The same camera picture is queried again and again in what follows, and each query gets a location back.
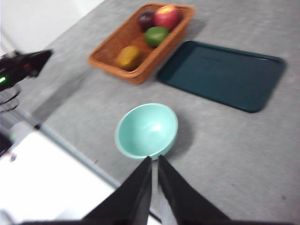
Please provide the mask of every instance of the mango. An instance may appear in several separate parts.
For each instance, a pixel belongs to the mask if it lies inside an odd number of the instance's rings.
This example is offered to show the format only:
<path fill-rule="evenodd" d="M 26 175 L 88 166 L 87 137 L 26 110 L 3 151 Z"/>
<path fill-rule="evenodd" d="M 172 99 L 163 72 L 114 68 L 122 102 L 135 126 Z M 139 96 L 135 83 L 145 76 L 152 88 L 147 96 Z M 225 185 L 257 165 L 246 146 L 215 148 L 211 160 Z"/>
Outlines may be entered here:
<path fill-rule="evenodd" d="M 123 48 L 116 58 L 116 64 L 119 68 L 132 71 L 141 63 L 141 52 L 138 47 L 131 45 Z"/>

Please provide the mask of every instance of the plastic tray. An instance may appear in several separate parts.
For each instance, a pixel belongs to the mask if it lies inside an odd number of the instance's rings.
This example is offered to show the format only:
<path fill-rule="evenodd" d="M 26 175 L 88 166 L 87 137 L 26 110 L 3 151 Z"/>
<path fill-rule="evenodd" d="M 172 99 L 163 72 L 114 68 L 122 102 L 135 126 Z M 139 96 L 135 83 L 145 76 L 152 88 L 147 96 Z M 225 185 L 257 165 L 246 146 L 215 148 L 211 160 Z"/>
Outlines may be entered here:
<path fill-rule="evenodd" d="M 159 71 L 158 79 L 255 113 L 266 105 L 284 68 L 278 57 L 187 41 Z"/>

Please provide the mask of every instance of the orange wicker basket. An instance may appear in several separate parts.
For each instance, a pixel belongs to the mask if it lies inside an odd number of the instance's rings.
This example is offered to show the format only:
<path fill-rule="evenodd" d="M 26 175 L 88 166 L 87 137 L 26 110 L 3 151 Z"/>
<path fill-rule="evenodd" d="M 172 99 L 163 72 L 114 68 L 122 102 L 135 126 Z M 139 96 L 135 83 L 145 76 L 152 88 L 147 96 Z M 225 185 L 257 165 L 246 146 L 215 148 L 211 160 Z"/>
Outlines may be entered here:
<path fill-rule="evenodd" d="M 195 13 L 193 7 L 174 5 L 180 11 L 181 22 L 157 48 L 152 48 L 144 40 L 138 17 L 144 10 L 157 10 L 165 5 L 167 4 L 148 3 L 140 7 L 89 55 L 89 63 L 132 83 L 143 83 L 158 63 L 183 39 L 187 25 Z M 136 45 L 142 53 L 142 63 L 133 71 L 120 69 L 114 63 L 120 51 L 129 45 Z"/>

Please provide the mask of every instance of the bowl rim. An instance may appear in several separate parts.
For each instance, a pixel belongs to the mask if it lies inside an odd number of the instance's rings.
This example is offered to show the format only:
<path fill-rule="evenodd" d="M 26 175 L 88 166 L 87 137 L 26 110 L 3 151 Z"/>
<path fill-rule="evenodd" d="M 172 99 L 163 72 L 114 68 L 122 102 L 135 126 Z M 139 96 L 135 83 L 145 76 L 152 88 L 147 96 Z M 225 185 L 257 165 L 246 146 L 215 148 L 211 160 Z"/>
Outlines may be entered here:
<path fill-rule="evenodd" d="M 118 138 L 118 134 L 120 132 L 120 127 L 121 127 L 121 124 L 123 123 L 124 119 L 131 113 L 133 112 L 134 110 L 138 109 L 138 108 L 141 108 L 141 107 L 145 107 L 147 105 L 157 105 L 157 106 L 160 106 L 164 109 L 166 109 L 168 112 L 170 112 L 171 116 L 173 117 L 174 121 L 175 121 L 175 129 L 172 133 L 172 140 L 170 142 L 168 142 L 164 147 L 160 148 L 160 150 L 150 154 L 150 155 L 146 155 L 146 156 L 137 156 L 137 155 L 134 155 L 134 154 L 131 154 L 129 153 L 128 151 L 126 151 L 123 146 L 121 145 L 120 141 L 119 141 L 119 138 Z M 176 135 L 177 135 L 177 132 L 178 132 L 178 118 L 175 114 L 175 112 L 173 111 L 173 109 L 171 109 L 170 107 L 168 107 L 167 105 L 164 105 L 164 104 L 161 104 L 161 103 L 146 103 L 146 104 L 143 104 L 143 105 L 139 105 L 135 108 L 133 108 L 132 110 L 130 110 L 129 112 L 127 112 L 123 117 L 122 119 L 119 121 L 117 127 L 116 127 L 116 130 L 115 130 L 115 135 L 114 135 L 114 140 L 115 140 L 115 144 L 118 148 L 118 150 L 125 156 L 129 157 L 129 158 L 134 158 L 134 159 L 144 159 L 145 157 L 147 156 L 150 156 L 150 157 L 153 157 L 155 155 L 157 155 L 158 153 L 162 152 L 163 150 L 165 150 L 173 141 L 174 139 L 176 138 Z"/>

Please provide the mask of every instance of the white wall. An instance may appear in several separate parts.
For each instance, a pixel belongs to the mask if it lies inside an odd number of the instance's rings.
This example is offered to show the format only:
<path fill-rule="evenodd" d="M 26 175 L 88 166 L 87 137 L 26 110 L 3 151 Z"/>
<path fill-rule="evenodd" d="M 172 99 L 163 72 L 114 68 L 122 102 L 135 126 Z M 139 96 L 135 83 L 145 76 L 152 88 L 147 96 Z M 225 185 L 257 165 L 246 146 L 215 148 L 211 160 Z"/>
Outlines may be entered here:
<path fill-rule="evenodd" d="M 103 0 L 1 0 L 1 55 L 39 51 Z"/>

